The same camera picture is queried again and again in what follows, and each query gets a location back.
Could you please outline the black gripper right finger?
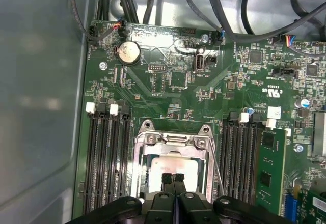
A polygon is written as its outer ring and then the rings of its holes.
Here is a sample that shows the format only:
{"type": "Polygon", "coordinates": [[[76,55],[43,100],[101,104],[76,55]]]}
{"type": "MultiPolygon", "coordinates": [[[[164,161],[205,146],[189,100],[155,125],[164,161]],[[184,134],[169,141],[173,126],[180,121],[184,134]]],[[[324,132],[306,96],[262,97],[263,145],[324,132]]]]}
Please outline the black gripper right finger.
{"type": "Polygon", "coordinates": [[[221,196],[211,204],[199,193],[186,190],[184,174],[175,174],[175,193],[182,223],[288,223],[263,207],[229,196],[221,196]]]}

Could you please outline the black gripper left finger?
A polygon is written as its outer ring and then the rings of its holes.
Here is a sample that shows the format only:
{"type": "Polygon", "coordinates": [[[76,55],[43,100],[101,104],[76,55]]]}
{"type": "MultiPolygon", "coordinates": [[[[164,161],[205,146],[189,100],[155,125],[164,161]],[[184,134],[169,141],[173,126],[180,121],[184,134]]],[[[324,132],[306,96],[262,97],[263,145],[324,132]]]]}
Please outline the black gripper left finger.
{"type": "Polygon", "coordinates": [[[69,223],[173,223],[172,185],[173,175],[163,173],[161,192],[149,194],[144,202],[131,196],[122,197],[69,223]]]}

